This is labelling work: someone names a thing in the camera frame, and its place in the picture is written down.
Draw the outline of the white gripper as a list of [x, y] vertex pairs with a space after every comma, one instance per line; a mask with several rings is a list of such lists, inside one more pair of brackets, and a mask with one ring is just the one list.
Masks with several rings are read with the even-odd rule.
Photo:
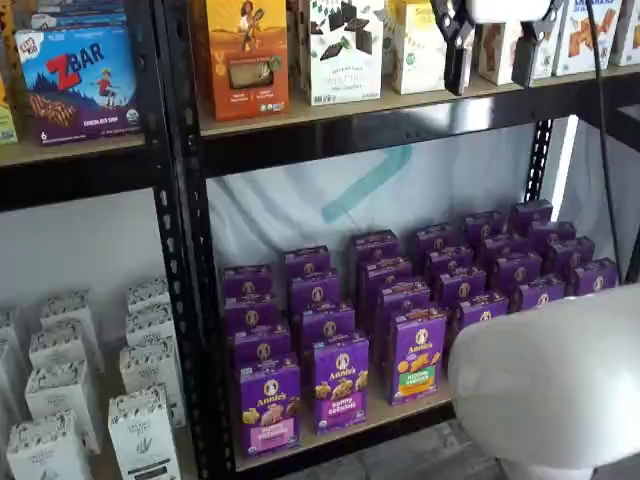
[[465, 89], [466, 67], [472, 53], [465, 47], [475, 23], [520, 22], [512, 69], [514, 83], [530, 87], [535, 80], [551, 76], [558, 44], [560, 20], [565, 11], [561, 0], [432, 0], [436, 24], [446, 43], [445, 89], [461, 96]]

